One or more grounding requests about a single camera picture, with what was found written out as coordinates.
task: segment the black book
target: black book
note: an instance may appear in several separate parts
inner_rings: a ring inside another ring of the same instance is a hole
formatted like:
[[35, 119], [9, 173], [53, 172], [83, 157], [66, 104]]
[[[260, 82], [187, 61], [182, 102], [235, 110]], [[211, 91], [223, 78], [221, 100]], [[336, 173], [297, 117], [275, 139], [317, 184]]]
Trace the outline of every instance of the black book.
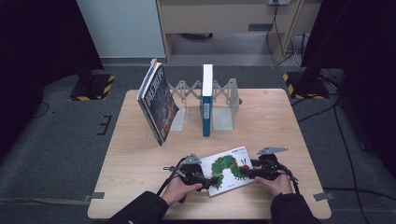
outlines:
[[151, 61], [151, 67], [137, 94], [137, 102], [161, 146], [170, 132], [178, 107], [170, 92], [163, 65], [156, 59]]

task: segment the wall socket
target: wall socket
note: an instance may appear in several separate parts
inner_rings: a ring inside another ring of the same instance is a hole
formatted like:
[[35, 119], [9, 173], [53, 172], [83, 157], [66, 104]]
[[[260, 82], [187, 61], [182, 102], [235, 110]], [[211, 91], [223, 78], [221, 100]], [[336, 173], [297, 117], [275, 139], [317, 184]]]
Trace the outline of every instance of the wall socket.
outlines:
[[268, 0], [268, 5], [274, 6], [278, 4], [279, 6], [287, 6], [290, 5], [290, 0]]

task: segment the table top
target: table top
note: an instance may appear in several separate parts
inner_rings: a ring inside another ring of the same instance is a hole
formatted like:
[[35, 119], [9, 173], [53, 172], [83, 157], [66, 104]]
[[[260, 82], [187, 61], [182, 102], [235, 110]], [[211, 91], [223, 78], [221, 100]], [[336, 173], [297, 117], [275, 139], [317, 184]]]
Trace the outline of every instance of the table top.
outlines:
[[[210, 137], [203, 137], [199, 100], [190, 95], [183, 131], [170, 132], [160, 147], [136, 101], [137, 91], [128, 91], [94, 191], [105, 196], [92, 199], [88, 216], [110, 218], [142, 192], [156, 193], [170, 175], [163, 167], [176, 165], [192, 152], [204, 158], [246, 147], [249, 157], [258, 159], [256, 153], [270, 146], [289, 148], [276, 154], [279, 162], [299, 179], [300, 192], [314, 216], [329, 218], [328, 202], [314, 199], [323, 189], [286, 92], [239, 89], [238, 93], [242, 104], [233, 131], [212, 131]], [[164, 219], [268, 219], [272, 199], [269, 190], [254, 182], [214, 197], [206, 190], [192, 192], [186, 202], [171, 206]]]

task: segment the sleeve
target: sleeve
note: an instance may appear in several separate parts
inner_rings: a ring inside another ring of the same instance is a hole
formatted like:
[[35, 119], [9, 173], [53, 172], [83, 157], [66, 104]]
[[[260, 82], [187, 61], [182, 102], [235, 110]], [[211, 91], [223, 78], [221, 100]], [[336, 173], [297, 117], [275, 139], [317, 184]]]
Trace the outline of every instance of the sleeve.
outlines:
[[168, 210], [164, 199], [152, 192], [144, 192], [122, 208], [106, 224], [157, 224]]
[[319, 224], [300, 194], [279, 194], [271, 204], [274, 224]]

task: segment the book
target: book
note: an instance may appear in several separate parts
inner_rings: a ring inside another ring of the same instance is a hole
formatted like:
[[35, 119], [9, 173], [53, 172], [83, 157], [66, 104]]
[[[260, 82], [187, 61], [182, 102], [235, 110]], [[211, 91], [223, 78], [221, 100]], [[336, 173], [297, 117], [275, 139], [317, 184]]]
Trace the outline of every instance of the book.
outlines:
[[170, 132], [178, 107], [170, 92], [163, 65], [156, 59], [151, 61], [136, 100], [154, 137], [162, 146]]
[[233, 148], [219, 154], [201, 159], [201, 168], [205, 178], [218, 177], [219, 182], [209, 187], [209, 196], [235, 189], [251, 182], [254, 179], [245, 177], [239, 167], [252, 168], [247, 149]]
[[201, 92], [201, 117], [203, 136], [210, 136], [212, 118], [212, 93], [213, 93], [213, 64], [203, 65], [203, 81]]

